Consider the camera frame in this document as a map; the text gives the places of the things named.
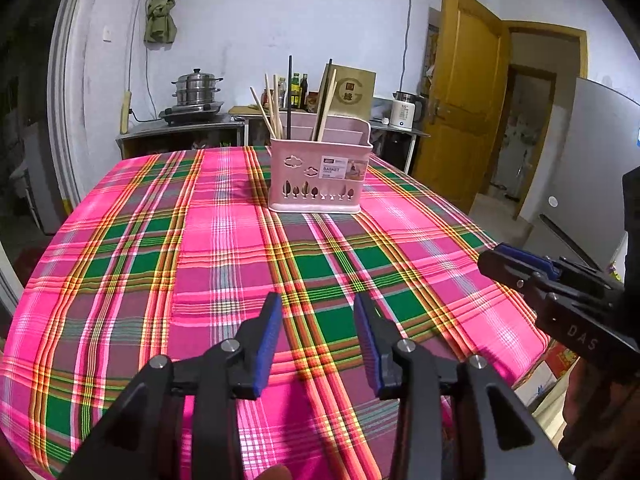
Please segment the white kettle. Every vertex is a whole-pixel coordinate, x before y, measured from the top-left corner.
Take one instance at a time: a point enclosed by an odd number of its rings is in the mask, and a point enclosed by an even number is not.
[[[411,130],[414,127],[414,122],[420,122],[424,117],[424,111],[426,109],[426,100],[421,95],[409,94],[409,92],[396,92],[394,94],[395,100],[391,105],[391,117],[389,118],[389,124],[395,128],[401,130]],[[415,117],[415,102],[420,101],[422,104],[420,115],[414,121]]]

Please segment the human hand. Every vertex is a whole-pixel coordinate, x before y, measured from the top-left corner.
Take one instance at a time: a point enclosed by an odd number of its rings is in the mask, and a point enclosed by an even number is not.
[[[281,464],[275,465],[261,473],[255,480],[292,480],[289,470]]]

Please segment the pink plastic basket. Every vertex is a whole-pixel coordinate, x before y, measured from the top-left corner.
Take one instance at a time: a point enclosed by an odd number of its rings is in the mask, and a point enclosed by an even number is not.
[[[281,113],[284,132],[287,115]],[[367,121],[328,116],[322,142],[315,114],[291,115],[291,140],[271,139],[269,209],[280,213],[357,213],[373,146]]]

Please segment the green curtain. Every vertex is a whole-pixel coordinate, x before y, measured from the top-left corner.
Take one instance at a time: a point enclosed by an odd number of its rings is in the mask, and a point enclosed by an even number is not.
[[[146,5],[145,41],[148,43],[173,43],[178,29],[169,15],[175,0],[148,0]]]

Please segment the kettle handle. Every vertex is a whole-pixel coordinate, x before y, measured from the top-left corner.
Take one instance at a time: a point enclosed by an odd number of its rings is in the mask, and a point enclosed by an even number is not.
[[[427,99],[422,95],[417,95],[415,100],[420,101],[422,106],[420,107],[420,116],[417,119],[414,119],[414,123],[421,123],[424,119],[424,114],[427,111]]]

